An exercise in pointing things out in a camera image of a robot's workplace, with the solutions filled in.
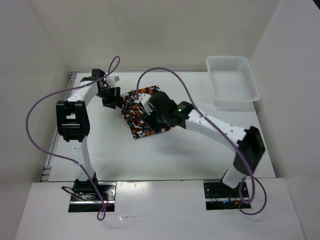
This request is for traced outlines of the orange camouflage shorts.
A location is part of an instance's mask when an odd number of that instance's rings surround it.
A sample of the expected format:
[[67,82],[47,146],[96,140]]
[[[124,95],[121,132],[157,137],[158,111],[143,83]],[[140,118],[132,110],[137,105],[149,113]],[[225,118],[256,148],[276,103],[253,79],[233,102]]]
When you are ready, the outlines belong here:
[[153,130],[143,121],[142,114],[144,113],[144,108],[136,99],[136,90],[131,90],[122,94],[120,101],[121,115],[128,124],[135,140],[164,133],[173,128],[172,125],[165,124],[160,130]]

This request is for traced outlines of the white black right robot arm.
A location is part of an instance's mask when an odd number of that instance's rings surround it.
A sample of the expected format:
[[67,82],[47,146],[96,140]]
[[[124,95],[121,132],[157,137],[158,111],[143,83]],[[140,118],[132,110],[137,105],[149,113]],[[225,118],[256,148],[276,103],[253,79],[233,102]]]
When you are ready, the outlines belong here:
[[203,134],[235,153],[231,167],[219,184],[219,191],[225,197],[232,196],[239,183],[255,172],[265,153],[261,133],[254,126],[246,129],[226,123],[196,109],[187,101],[176,104],[163,91],[152,95],[142,93],[138,100],[144,108],[142,119],[152,130],[159,131],[166,125],[181,127]]

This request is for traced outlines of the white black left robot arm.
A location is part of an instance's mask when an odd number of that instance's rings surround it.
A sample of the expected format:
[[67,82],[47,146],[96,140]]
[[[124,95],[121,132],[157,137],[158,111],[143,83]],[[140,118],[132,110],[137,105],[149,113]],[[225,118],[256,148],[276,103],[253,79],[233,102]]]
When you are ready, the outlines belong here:
[[90,120],[87,106],[94,97],[108,108],[121,107],[118,76],[107,76],[101,69],[93,69],[91,76],[84,77],[80,86],[66,100],[56,103],[57,131],[67,143],[76,166],[73,191],[94,200],[100,194],[96,172],[92,167],[88,150]]

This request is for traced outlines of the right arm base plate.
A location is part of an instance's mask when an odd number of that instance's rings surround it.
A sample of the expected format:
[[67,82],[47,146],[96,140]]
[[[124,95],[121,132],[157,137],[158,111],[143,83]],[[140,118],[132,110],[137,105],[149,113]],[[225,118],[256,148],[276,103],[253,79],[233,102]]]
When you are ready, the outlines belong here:
[[240,184],[236,188],[230,188],[219,180],[207,180],[203,182],[203,188],[207,211],[238,209],[242,202],[239,190],[246,201],[249,199],[246,183],[241,188]]

